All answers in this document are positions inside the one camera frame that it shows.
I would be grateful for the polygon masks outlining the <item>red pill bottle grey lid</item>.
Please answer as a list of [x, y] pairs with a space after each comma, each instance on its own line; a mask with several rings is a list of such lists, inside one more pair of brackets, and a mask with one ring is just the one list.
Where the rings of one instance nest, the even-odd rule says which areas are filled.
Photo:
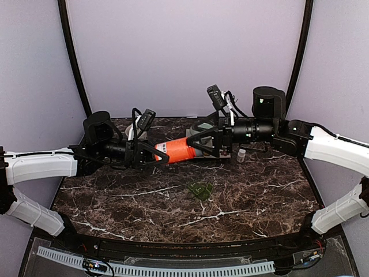
[[156, 144], [155, 149], [167, 154], [170, 157], [169, 163], [192, 160], [203, 156], [201, 150], [187, 144], [187, 137]]

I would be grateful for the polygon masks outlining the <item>white pill bottle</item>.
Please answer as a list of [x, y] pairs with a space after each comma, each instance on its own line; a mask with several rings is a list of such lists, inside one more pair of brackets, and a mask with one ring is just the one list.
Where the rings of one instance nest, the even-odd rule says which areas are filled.
[[245, 149], [240, 149], [238, 151], [237, 157], [236, 157], [236, 161], [238, 163], [243, 163], [246, 157], [246, 150]]

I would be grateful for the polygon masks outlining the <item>green pill organizer box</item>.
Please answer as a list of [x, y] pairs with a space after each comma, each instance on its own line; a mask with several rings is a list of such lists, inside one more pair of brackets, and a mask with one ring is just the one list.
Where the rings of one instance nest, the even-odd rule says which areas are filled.
[[188, 190], [199, 200], [206, 201], [213, 192], [214, 186], [208, 182], [194, 182], [187, 185]]

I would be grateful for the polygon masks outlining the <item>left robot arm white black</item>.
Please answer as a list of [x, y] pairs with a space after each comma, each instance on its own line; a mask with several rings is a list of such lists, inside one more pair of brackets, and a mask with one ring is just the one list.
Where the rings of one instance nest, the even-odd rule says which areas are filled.
[[1, 151], [1, 214], [13, 216], [32, 227], [58, 237], [69, 252], [81, 247], [81, 238], [66, 215], [31, 200], [15, 184], [51, 177], [84, 177], [102, 166], [115, 169], [140, 168], [167, 163], [170, 157], [149, 143], [139, 140], [155, 118], [155, 113], [133, 110], [129, 139], [112, 122], [109, 112], [98, 111], [83, 122], [84, 137], [78, 145], [41, 152]]

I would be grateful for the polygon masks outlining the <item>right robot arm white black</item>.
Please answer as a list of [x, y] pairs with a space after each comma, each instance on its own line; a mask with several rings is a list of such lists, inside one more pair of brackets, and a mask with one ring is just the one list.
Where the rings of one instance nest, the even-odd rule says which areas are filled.
[[220, 156], [233, 144], [267, 142], [275, 150], [301, 159], [320, 160], [363, 175], [361, 181], [333, 204], [308, 214], [294, 238], [299, 250], [307, 250], [317, 237], [348, 219], [368, 212], [368, 144], [340, 136], [317, 123], [287, 120], [286, 95], [273, 87], [253, 90], [252, 117], [229, 123], [216, 119], [214, 127], [187, 138], [203, 153]]

